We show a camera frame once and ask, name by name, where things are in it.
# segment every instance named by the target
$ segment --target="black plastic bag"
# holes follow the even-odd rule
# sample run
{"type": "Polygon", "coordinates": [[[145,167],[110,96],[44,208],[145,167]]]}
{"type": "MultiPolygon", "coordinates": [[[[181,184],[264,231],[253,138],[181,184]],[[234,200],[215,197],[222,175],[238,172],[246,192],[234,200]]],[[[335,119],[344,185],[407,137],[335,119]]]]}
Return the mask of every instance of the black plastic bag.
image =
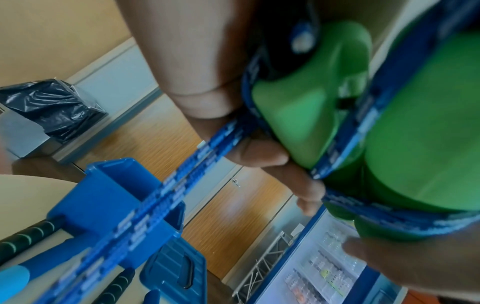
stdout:
{"type": "Polygon", "coordinates": [[[56,79],[0,88],[0,103],[36,122],[62,144],[106,115],[95,102],[81,98],[72,85],[56,79]]]}

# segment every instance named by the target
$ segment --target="wooden door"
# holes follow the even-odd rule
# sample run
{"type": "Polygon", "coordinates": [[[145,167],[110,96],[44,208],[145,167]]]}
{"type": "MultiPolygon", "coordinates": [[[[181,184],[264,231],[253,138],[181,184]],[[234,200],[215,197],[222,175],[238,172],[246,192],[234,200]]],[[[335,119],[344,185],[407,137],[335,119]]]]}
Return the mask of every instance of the wooden door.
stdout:
{"type": "Polygon", "coordinates": [[[292,193],[261,169],[243,167],[183,230],[223,279],[292,193]]]}
{"type": "Polygon", "coordinates": [[[164,180],[201,141],[172,100],[162,95],[75,164],[85,169],[96,161],[133,157],[164,180]]]}
{"type": "Polygon", "coordinates": [[[0,86],[65,80],[131,36],[114,0],[3,0],[0,28],[0,86]]]}

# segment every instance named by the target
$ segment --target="metal rack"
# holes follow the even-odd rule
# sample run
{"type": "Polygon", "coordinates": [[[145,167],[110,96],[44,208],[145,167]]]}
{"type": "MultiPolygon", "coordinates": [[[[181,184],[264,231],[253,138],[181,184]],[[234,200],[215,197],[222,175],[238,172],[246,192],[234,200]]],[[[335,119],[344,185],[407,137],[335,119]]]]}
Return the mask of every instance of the metal rack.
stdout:
{"type": "Polygon", "coordinates": [[[248,301],[291,244],[292,240],[285,232],[282,231],[276,236],[240,285],[233,291],[232,297],[237,304],[244,304],[248,301]]]}

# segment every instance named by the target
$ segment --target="beige table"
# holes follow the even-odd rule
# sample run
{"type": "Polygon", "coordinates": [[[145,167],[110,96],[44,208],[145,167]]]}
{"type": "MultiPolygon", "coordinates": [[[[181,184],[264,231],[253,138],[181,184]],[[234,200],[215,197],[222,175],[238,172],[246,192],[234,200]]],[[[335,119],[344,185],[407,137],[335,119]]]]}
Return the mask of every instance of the beige table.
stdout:
{"type": "MultiPolygon", "coordinates": [[[[23,228],[26,228],[45,218],[47,212],[57,204],[73,187],[74,183],[32,176],[0,175],[0,239],[5,238],[23,228]]],[[[60,244],[70,235],[63,230],[56,232],[46,240],[27,250],[3,267],[21,263],[36,254],[60,244]]],[[[32,303],[50,284],[52,284],[75,261],[79,260],[85,252],[77,255],[43,276],[33,280],[19,294],[12,297],[5,304],[32,303]]],[[[143,287],[137,271],[133,282],[123,293],[118,304],[140,304],[148,289],[143,287]]],[[[100,292],[108,285],[123,268],[117,266],[114,271],[95,289],[82,304],[90,304],[100,292]]]]}

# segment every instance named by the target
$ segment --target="blue plastic holder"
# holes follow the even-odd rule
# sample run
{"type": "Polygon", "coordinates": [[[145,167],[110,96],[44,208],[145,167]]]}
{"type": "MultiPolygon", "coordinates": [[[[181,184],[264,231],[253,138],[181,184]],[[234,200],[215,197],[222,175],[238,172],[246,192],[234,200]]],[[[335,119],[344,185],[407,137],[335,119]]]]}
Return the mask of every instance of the blue plastic holder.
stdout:
{"type": "MultiPolygon", "coordinates": [[[[89,165],[86,177],[47,215],[64,215],[64,230],[77,236],[91,232],[99,237],[110,233],[161,182],[132,158],[89,165]]],[[[134,251],[120,263],[137,268],[172,237],[183,231],[185,204],[182,202],[134,251]]]]}
{"type": "Polygon", "coordinates": [[[140,281],[172,304],[207,304],[207,261],[183,238],[171,239],[152,255],[140,281]]]}

